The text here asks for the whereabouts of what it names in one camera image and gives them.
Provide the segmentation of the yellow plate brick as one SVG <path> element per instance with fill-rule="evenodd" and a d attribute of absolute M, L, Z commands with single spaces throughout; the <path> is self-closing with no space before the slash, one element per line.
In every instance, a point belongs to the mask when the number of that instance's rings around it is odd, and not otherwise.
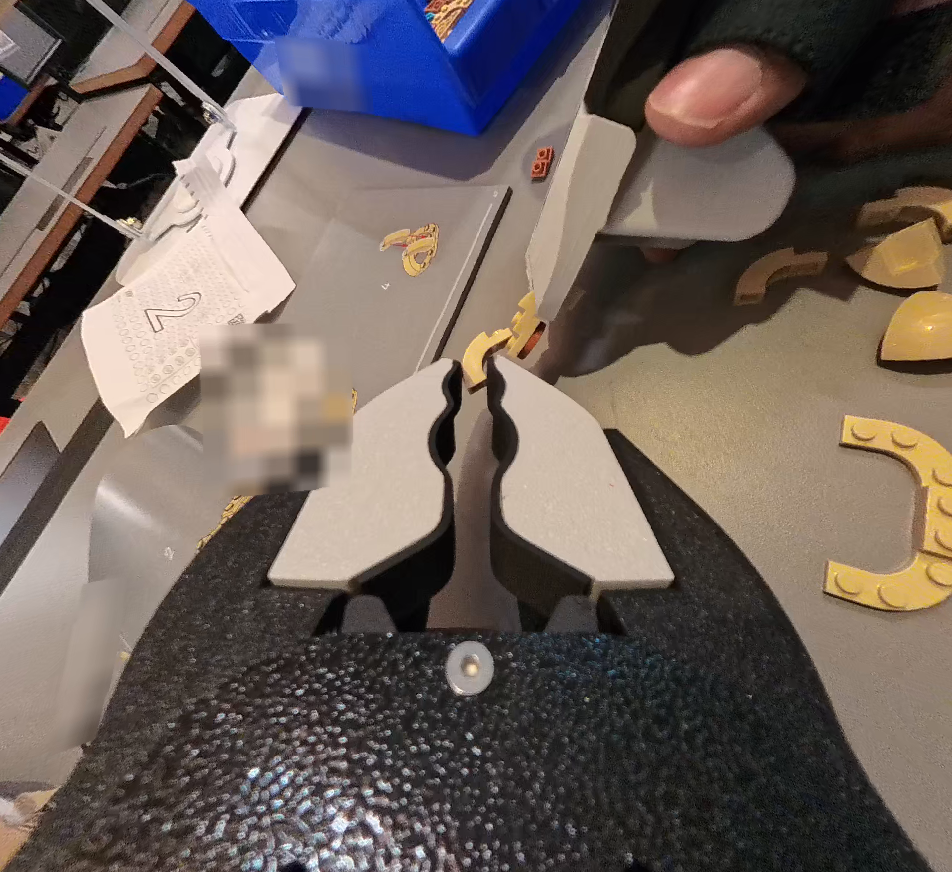
<path fill-rule="evenodd" d="M 510 336 L 506 348 L 515 358 L 519 358 L 519 354 L 525 349 L 531 352 L 544 334 L 545 322 L 537 313 L 534 292 L 528 292 L 519 301 L 517 313 L 511 321 L 509 330 Z"/>

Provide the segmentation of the large tan arch brick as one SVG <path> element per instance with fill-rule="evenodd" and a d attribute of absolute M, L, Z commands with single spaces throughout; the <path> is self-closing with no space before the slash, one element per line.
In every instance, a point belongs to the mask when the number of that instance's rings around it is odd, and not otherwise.
<path fill-rule="evenodd" d="M 512 336 L 511 329 L 504 328 L 492 333 L 483 331 L 470 341 L 461 363 L 463 381 L 469 392 L 480 390 L 486 384 L 487 360 L 507 347 Z"/>
<path fill-rule="evenodd" d="M 937 606 L 951 594 L 951 454 L 909 426 L 845 416 L 843 447 L 878 452 L 906 466 L 919 485 L 911 560 L 893 572 L 873 572 L 828 561 L 823 591 L 869 609 L 909 613 Z"/>

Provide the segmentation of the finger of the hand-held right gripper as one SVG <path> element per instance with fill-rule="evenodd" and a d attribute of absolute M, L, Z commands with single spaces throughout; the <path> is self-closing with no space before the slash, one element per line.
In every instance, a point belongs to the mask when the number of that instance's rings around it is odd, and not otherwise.
<path fill-rule="evenodd" d="M 635 132 L 577 115 L 529 243 L 535 311 L 551 324 L 608 219 L 636 147 Z"/>

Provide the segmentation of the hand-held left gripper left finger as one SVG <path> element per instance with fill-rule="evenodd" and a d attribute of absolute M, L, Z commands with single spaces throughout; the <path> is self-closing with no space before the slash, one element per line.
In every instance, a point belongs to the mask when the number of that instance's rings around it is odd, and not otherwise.
<path fill-rule="evenodd" d="M 353 418 L 349 468 L 311 492 L 268 570 L 277 587 L 357 590 L 449 530 L 455 363 L 437 361 Z"/>

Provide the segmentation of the grey instruction booklet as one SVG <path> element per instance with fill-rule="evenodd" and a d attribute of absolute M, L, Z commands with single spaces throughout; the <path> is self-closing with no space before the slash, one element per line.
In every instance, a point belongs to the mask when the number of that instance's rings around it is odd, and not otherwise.
<path fill-rule="evenodd" d="M 358 191 L 283 304 L 202 336 L 198 376 L 126 438 L 96 489 L 89 581 L 109 585 L 125 633 L 143 633 L 234 497 L 291 506 L 253 588 L 372 598 L 393 629 L 427 627 L 456 561 L 449 471 L 446 534 L 357 590 L 277 587 L 268 570 L 309 494 L 349 468 L 359 408 L 453 361 L 456 419 L 465 386 L 446 342 L 508 200 L 492 186 Z"/>

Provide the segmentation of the tan curved brick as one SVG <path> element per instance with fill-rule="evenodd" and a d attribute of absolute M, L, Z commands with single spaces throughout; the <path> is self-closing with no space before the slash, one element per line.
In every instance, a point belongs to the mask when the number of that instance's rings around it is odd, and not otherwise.
<path fill-rule="evenodd" d="M 899 188 L 886 199 L 864 204 L 857 213 L 856 227 L 914 224 L 931 219 L 944 242 L 951 234 L 951 190 L 932 186 Z"/>
<path fill-rule="evenodd" d="M 741 274 L 735 286 L 733 305 L 760 304 L 773 284 L 818 275 L 826 268 L 828 259 L 826 251 L 800 252 L 793 247 L 774 250 L 755 260 Z"/>

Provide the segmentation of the white printed paper sheet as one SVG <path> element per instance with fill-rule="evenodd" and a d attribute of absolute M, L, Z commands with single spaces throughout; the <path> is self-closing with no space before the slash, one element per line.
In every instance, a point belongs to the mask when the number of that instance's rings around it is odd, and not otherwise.
<path fill-rule="evenodd" d="M 294 290 L 279 258 L 234 208 L 213 212 L 156 251 L 81 321 L 99 398 L 125 437 L 198 376 L 203 335 L 254 323 Z"/>

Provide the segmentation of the long wooden desk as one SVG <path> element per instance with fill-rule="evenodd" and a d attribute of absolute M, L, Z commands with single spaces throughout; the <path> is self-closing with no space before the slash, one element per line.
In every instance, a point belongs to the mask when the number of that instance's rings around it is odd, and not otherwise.
<path fill-rule="evenodd" d="M 25 181 L 2 213 L 3 326 L 84 213 L 135 236 L 90 203 L 162 99 L 132 82 L 149 77 L 194 12 L 186 0 L 131 0 L 70 88 L 82 100 L 65 129 L 33 168 L 13 167 Z"/>

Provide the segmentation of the tan quarter-round brick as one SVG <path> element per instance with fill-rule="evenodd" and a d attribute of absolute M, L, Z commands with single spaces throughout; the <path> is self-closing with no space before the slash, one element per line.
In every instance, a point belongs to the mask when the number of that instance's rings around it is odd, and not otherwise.
<path fill-rule="evenodd" d="M 951 359 L 951 294 L 919 291 L 892 316 L 879 358 L 887 363 L 947 362 Z"/>
<path fill-rule="evenodd" d="M 846 258 L 863 280 L 898 291 L 938 287 L 946 276 L 944 245 L 937 224 L 926 219 L 866 245 Z"/>

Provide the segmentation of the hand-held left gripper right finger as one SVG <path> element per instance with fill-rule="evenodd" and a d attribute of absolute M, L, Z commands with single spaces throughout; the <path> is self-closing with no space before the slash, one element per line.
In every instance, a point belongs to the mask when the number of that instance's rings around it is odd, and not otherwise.
<path fill-rule="evenodd" d="M 505 358 L 488 367 L 493 573 L 516 598 L 668 588 L 674 573 L 605 432 Z"/>

